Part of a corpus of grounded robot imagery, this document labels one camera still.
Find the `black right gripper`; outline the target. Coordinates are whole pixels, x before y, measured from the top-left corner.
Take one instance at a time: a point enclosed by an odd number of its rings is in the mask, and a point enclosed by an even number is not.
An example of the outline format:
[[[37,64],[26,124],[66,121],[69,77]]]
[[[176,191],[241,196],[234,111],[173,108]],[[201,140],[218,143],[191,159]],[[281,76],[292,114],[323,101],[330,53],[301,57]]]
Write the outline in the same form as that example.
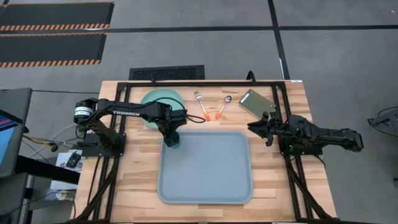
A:
[[[248,123],[248,129],[253,129],[253,132],[259,137],[266,138],[266,146],[272,146],[274,135],[285,135],[287,125],[282,121],[278,112],[263,112],[262,118],[264,120]]]

